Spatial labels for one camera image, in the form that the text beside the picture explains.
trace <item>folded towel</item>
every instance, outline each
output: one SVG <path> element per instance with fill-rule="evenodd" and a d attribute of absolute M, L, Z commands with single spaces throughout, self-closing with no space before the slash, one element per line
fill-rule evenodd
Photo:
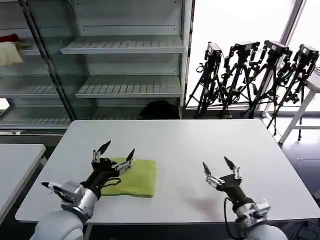
<path fill-rule="evenodd" d="M 112 158 L 112 161 L 122 163 L 125 158 Z M 152 160 L 136 159 L 132 161 L 132 168 L 120 176 L 121 182 L 115 186 L 102 189 L 103 196 L 132 195 L 136 197 L 152 198 L 155 194 L 157 178 L 156 162 Z"/>
<path fill-rule="evenodd" d="M 20 64 L 23 60 L 14 42 L 0 42 L 0 66 Z"/>

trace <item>metal shelf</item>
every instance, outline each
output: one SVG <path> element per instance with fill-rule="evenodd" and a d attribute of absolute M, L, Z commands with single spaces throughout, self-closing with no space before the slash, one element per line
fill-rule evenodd
<path fill-rule="evenodd" d="M 75 94 L 77 98 L 180 98 L 178 76 L 91 76 Z"/>
<path fill-rule="evenodd" d="M 63 54 L 180 54 L 178 35 L 79 36 L 61 49 Z"/>
<path fill-rule="evenodd" d="M 0 129 L 68 128 L 71 123 L 64 107 L 10 106 L 0 115 Z"/>
<path fill-rule="evenodd" d="M 29 40 L 25 42 L 26 44 L 29 44 L 30 47 L 20 49 L 19 52 L 23 56 L 40 56 L 39 49 L 37 47 L 37 44 L 33 40 Z"/>
<path fill-rule="evenodd" d="M 50 76 L 0 78 L 0 98 L 59 98 Z"/>
<path fill-rule="evenodd" d="M 142 110 L 143 107 L 138 106 L 100 106 L 91 120 L 137 120 L 141 119 Z"/>

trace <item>green towel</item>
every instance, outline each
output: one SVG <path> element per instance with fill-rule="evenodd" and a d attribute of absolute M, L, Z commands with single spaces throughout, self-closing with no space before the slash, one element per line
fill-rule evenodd
<path fill-rule="evenodd" d="M 123 157 L 111 158 L 112 161 L 122 163 Z M 115 186 L 102 189 L 103 196 L 132 195 L 136 197 L 152 198 L 155 194 L 157 178 L 156 162 L 152 160 L 136 159 L 132 161 L 132 168 L 120 176 L 121 182 Z"/>

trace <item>white stool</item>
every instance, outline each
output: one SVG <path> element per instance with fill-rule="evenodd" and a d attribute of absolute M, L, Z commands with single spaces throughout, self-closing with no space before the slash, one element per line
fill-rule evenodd
<path fill-rule="evenodd" d="M 301 104 L 299 110 L 294 115 L 293 119 L 291 120 L 289 126 L 286 128 L 284 134 L 279 140 L 280 144 L 283 144 L 291 131 L 293 129 L 320 129 L 320 126 L 308 126 L 308 125 L 296 125 L 301 116 L 304 114 L 306 108 L 308 107 L 309 103 L 312 101 L 314 96 L 317 93 L 320 93 L 320 75 L 313 72 L 311 76 L 308 78 L 306 82 L 306 87 L 310 89 L 310 92 L 306 96 L 306 98 L 303 100 L 303 103 Z"/>

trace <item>white table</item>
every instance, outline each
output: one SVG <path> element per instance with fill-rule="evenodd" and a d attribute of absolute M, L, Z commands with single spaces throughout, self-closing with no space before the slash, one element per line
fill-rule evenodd
<path fill-rule="evenodd" d="M 0 224 L 41 161 L 42 144 L 0 144 Z"/>
<path fill-rule="evenodd" d="M 265 198 L 272 206 L 269 220 L 320 217 L 320 209 L 277 143 L 257 119 L 232 120 L 77 120 L 44 166 L 16 214 L 37 222 L 60 210 L 60 199 L 48 195 L 42 181 L 81 182 L 92 172 L 92 151 L 112 140 L 104 155 L 155 160 L 157 183 L 153 198 L 103 196 L 92 224 L 220 223 L 226 194 L 205 181 L 202 161 L 217 176 L 230 174 L 224 156 L 242 168 L 244 192 Z M 228 219 L 236 217 L 227 209 Z"/>
<path fill-rule="evenodd" d="M 308 107 L 309 103 L 312 101 L 314 96 L 317 93 L 320 93 L 320 75 L 316 72 L 313 72 L 311 76 L 306 81 L 306 87 L 310 89 L 308 95 L 303 100 L 299 110 L 294 115 L 293 119 L 291 120 L 289 126 L 286 128 L 284 134 L 281 136 L 279 143 L 283 144 L 285 140 L 288 138 L 289 134 L 293 129 L 320 129 L 320 126 L 309 126 L 309 125 L 296 125 L 299 119 L 304 114 L 306 108 Z"/>

